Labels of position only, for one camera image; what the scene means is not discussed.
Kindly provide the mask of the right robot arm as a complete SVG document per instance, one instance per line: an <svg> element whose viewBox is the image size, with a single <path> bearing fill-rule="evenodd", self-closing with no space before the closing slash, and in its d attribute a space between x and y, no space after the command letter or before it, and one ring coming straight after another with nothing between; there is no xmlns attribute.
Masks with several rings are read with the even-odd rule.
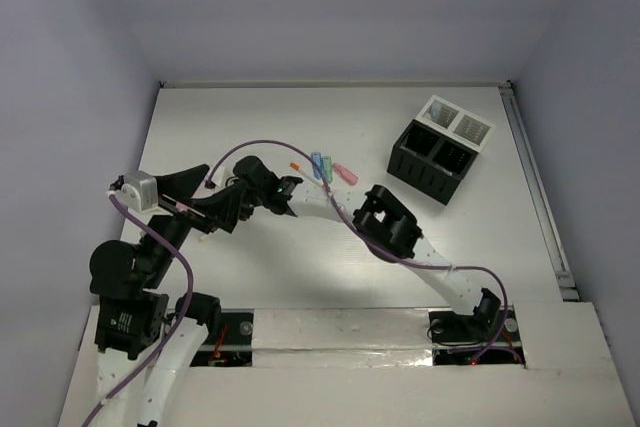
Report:
<svg viewBox="0 0 640 427"><path fill-rule="evenodd" d="M496 328L501 299L439 254L416 216L386 187L328 189L308 174L278 177L255 156L238 161L233 174L248 184L252 206L346 224L374 256L401 264L438 293L457 316L454 325L468 337L486 338Z"/></svg>

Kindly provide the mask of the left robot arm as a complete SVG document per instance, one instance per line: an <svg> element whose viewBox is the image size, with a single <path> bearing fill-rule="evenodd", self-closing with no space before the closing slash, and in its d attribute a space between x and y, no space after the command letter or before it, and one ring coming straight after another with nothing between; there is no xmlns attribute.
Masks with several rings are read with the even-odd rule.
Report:
<svg viewBox="0 0 640 427"><path fill-rule="evenodd" d="M188 234L232 232L252 213L251 176L238 170L213 195L199 198L208 168L166 176L120 176L107 196L143 234L110 240L91 255L90 291L99 299L96 405L86 426L161 426L191 366L250 363L253 313L223 311L194 290L180 249Z"/></svg>

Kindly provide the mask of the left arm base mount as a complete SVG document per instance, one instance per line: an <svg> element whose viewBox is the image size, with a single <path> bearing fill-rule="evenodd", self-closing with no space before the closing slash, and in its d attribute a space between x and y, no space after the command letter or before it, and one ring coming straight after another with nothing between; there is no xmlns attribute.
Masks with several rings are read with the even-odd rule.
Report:
<svg viewBox="0 0 640 427"><path fill-rule="evenodd" d="M222 312L219 332L210 336L194 355L191 367L250 367L253 359L253 310Z"/></svg>

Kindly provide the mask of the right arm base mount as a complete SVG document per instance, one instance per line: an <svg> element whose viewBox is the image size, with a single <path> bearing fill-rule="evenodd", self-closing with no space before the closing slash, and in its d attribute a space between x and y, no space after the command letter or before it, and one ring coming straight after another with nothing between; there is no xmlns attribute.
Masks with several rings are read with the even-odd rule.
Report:
<svg viewBox="0 0 640 427"><path fill-rule="evenodd" d="M465 365L525 365L525 354L517 317L513 308L507 311L507 318L499 337L475 362L472 357L480 352L497 331L503 317L503 310L489 334L471 329L461 316L449 310L429 313L427 338L432 343L433 364L435 366Z"/></svg>

